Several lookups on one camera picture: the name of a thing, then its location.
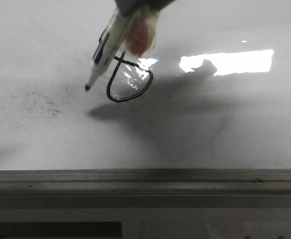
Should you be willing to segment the red round magnet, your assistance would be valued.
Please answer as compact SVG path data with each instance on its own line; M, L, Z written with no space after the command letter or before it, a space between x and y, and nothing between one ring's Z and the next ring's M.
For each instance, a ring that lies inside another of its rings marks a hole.
M125 47L133 55L143 55L151 45L149 24L141 17L134 19L125 38Z

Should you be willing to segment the white whiteboard marker pen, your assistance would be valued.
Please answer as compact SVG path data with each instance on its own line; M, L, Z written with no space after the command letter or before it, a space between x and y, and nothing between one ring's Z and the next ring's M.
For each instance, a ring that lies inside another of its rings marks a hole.
M125 47L125 38L134 19L141 17L148 23L150 16L151 9L146 3L140 4L129 13L124 13L119 8L115 9L99 38L99 45L93 54L90 75L85 83L85 91L89 91L95 82L107 71L121 47L128 51Z

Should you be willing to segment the white whiteboard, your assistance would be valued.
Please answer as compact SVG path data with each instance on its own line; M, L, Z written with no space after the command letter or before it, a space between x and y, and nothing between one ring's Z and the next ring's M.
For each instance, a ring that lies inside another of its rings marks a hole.
M291 168L291 0L177 0L154 81L86 92L112 0L0 0L0 170Z

